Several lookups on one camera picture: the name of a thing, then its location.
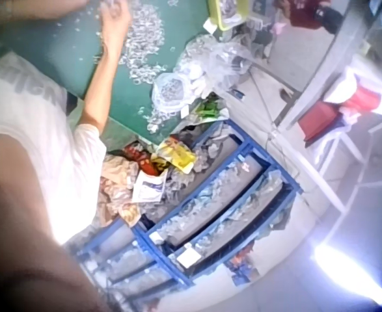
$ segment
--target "blue storage rack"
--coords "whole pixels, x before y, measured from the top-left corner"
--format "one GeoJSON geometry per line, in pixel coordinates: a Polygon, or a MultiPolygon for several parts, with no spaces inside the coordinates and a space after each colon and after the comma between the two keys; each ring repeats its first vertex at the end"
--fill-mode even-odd
{"type": "MultiPolygon", "coordinates": [[[[207,141],[222,123],[223,122],[213,123],[195,140],[191,148],[193,149],[207,141]]],[[[233,121],[228,120],[224,123],[233,128],[234,134],[230,136],[238,144],[237,149],[233,151],[194,191],[186,196],[179,205],[159,220],[159,222],[152,224],[152,226],[149,226],[147,222],[147,227],[144,226],[144,222],[139,222],[134,226],[131,230],[135,240],[126,246],[119,248],[116,252],[113,252],[110,256],[106,257],[105,260],[98,263],[97,268],[95,268],[93,272],[89,272],[90,277],[94,278],[94,275],[97,272],[107,268],[113,261],[122,257],[126,252],[136,248],[140,248],[143,252],[151,255],[151,262],[135,268],[121,277],[109,278],[110,286],[114,287],[121,283],[128,283],[140,279],[154,268],[162,270],[170,276],[170,279],[151,289],[146,289],[143,292],[129,296],[127,300],[133,307],[139,307],[141,304],[149,302],[155,298],[161,298],[172,291],[179,291],[192,287],[197,278],[210,274],[218,267],[218,265],[233,258],[242,248],[257,238],[257,236],[270,225],[279,213],[291,206],[296,194],[302,193],[301,187],[294,178],[290,176],[290,174],[263,147],[257,144],[233,121]],[[207,222],[207,224],[192,233],[188,239],[180,244],[180,246],[156,246],[153,243],[150,239],[152,233],[157,231],[170,218],[176,216],[192,199],[196,198],[201,191],[203,191],[223,170],[225,170],[227,166],[236,159],[241,159],[242,157],[245,158],[247,156],[253,157],[253,159],[262,166],[262,169],[243,189],[239,196],[234,198],[224,209],[219,211],[207,222]],[[194,246],[198,240],[205,235],[210,234],[218,225],[224,222],[234,211],[236,211],[237,208],[241,207],[249,196],[261,187],[262,183],[267,179],[268,173],[274,170],[279,170],[281,172],[283,180],[282,189],[266,205],[266,208],[254,218],[254,220],[251,220],[245,225],[238,235],[235,235],[230,241],[225,242],[222,247],[207,256],[207,258],[203,258],[188,269],[180,268],[177,264],[171,261],[170,258],[175,258],[185,251],[185,245],[187,247],[189,245],[194,246]]],[[[120,218],[118,218],[110,226],[102,229],[78,251],[77,256],[79,261],[85,261],[85,259],[88,259],[92,253],[99,252],[100,246],[122,226],[126,225],[120,218]]]]}

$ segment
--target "white label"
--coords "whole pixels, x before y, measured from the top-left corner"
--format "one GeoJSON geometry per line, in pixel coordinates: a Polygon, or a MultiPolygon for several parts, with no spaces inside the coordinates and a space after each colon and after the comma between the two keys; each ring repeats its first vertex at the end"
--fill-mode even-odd
{"type": "Polygon", "coordinates": [[[206,31],[208,31],[210,34],[213,34],[217,28],[218,28],[218,25],[214,24],[212,22],[212,20],[210,18],[208,18],[206,20],[206,22],[204,23],[204,28],[206,31]]]}
{"type": "Polygon", "coordinates": [[[189,115],[189,105],[186,105],[183,107],[183,109],[180,110],[180,118],[184,119],[188,115],[189,115]]]}
{"type": "Polygon", "coordinates": [[[149,238],[152,240],[152,242],[154,242],[155,244],[156,243],[159,243],[159,242],[163,242],[163,239],[162,239],[162,236],[160,236],[160,234],[156,231],[156,232],[153,232],[152,234],[149,235],[149,238]]]}
{"type": "Polygon", "coordinates": [[[184,268],[190,268],[201,258],[202,256],[195,249],[188,248],[179,257],[177,257],[176,260],[178,260],[184,268]]]}

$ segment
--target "plastic bag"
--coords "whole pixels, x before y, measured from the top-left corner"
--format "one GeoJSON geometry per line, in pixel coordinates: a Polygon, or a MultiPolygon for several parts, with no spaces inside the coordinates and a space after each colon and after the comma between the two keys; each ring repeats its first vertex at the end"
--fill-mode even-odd
{"type": "Polygon", "coordinates": [[[218,43],[210,53],[206,75],[217,94],[230,90],[251,67],[251,52],[241,44],[242,40],[244,36],[218,43]]]}
{"type": "Polygon", "coordinates": [[[212,35],[198,36],[187,44],[174,72],[189,76],[193,68],[195,80],[191,80],[191,88],[196,97],[206,98],[212,91],[221,95],[251,67],[251,52],[244,46],[246,39],[249,39],[246,35],[236,36],[224,43],[212,35]],[[198,66],[203,74],[195,78],[199,76],[198,66]]]}
{"type": "Polygon", "coordinates": [[[195,99],[191,81],[186,75],[162,73],[154,82],[152,101],[159,111],[178,112],[195,99]]]}

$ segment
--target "green tabletop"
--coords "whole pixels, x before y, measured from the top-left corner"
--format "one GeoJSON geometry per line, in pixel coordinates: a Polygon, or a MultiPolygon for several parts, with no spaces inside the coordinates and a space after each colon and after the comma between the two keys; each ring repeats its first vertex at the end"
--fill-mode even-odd
{"type": "MultiPolygon", "coordinates": [[[[13,49],[41,72],[57,81],[69,92],[84,98],[95,64],[93,56],[101,51],[98,0],[78,12],[60,20],[31,21],[9,26],[0,32],[0,41],[13,49]]],[[[158,55],[148,57],[149,64],[167,65],[171,71],[190,39],[200,33],[208,18],[206,0],[178,0],[177,6],[169,6],[168,0],[142,0],[159,8],[164,22],[165,44],[158,55]]],[[[134,85],[129,71],[120,65],[113,87],[110,115],[138,135],[159,144],[178,125],[179,117],[172,118],[153,135],[147,130],[143,116],[152,112],[152,86],[134,85]]]]}

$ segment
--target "storage bin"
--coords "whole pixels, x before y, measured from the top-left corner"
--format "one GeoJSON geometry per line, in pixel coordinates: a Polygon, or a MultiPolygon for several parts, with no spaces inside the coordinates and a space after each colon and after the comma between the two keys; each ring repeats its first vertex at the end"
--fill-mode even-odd
{"type": "Polygon", "coordinates": [[[237,13],[241,15],[241,19],[236,23],[227,24],[224,22],[221,15],[221,0],[208,0],[208,6],[210,8],[210,18],[213,23],[218,25],[218,28],[222,31],[227,31],[237,25],[244,23],[249,15],[250,0],[237,0],[237,13]]]}

